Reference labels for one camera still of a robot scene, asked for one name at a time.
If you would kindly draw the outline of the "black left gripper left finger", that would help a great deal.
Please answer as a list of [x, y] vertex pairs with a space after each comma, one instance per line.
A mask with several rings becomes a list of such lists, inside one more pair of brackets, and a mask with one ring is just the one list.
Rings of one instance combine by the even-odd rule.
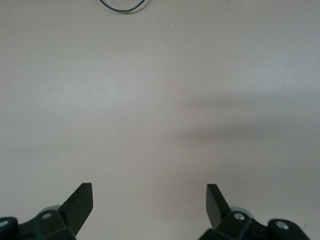
[[75, 240], [93, 210], [93, 187], [82, 183], [62, 204], [44, 208], [31, 220], [0, 219], [2, 240]]

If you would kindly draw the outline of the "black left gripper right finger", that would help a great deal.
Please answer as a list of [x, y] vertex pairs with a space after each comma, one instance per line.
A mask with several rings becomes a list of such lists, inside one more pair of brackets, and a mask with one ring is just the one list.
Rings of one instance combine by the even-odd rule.
[[248, 212], [231, 208], [216, 184], [206, 186], [206, 212], [211, 224], [201, 240], [308, 240], [294, 222], [274, 218], [267, 225], [256, 221]]

